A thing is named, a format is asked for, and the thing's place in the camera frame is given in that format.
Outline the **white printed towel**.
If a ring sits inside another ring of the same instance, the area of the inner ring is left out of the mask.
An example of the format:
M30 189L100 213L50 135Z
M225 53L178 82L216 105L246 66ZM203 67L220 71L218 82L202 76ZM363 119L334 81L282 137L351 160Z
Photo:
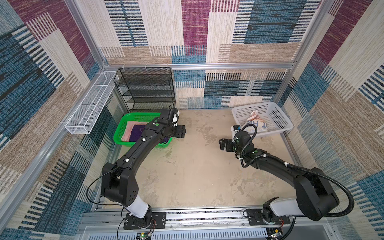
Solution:
M250 116L247 117L245 123L242 125L242 129L245 129L246 132L252 135L255 133L255 128L245 127L246 125L250 124L255 125L257 127L258 133L264 133L268 131L267 122L260 117L258 110L253 111Z

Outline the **purple towel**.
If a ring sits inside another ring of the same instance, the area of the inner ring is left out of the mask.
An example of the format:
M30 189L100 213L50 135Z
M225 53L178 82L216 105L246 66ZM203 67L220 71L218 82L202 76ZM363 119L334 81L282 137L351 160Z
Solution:
M134 126L129 142L130 143L137 142L144 130L145 130L145 125Z

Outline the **pink towel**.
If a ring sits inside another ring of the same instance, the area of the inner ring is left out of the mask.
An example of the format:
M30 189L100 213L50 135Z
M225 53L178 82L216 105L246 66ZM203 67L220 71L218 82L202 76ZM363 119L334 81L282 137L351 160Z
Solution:
M124 134L121 137L121 141L122 142L129 142L134 126L141 125L141 124L142 124L142 122L128 121L127 125L126 125L126 129L124 131Z

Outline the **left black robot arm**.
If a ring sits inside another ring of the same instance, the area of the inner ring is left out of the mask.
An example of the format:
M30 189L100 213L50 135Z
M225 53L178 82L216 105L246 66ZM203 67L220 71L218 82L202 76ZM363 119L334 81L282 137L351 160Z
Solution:
M142 228L152 222L152 209L139 196L136 173L148 154L165 139L184 138L186 127L179 125L179 110L163 108L160 115L147 123L135 144L114 164L102 169L101 195L128 211L128 220Z

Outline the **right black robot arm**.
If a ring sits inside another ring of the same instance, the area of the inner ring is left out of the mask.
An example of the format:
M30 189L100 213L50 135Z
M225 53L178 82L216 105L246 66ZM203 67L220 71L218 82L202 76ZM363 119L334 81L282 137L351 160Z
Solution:
M333 216L331 211L340 201L321 170L305 170L257 149L251 136L243 131L233 134L232 139L220 139L219 145L222 151L235 153L243 168L268 172L295 189L295 198L275 197L264 203L262 213L266 222L274 222L282 216L307 217L312 221Z

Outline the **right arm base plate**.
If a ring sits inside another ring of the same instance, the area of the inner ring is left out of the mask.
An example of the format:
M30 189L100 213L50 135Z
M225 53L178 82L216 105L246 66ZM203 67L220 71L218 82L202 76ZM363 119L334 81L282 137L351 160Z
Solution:
M268 209L245 209L243 217L248 219L250 226L259 225L290 225L291 220L287 216L278 217Z

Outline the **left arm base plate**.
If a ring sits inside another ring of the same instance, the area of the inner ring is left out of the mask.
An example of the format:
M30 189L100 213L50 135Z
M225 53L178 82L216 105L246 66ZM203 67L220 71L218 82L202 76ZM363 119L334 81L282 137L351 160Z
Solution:
M143 219L126 214L124 230L150 230L164 229L166 225L166 212L154 212L147 214Z

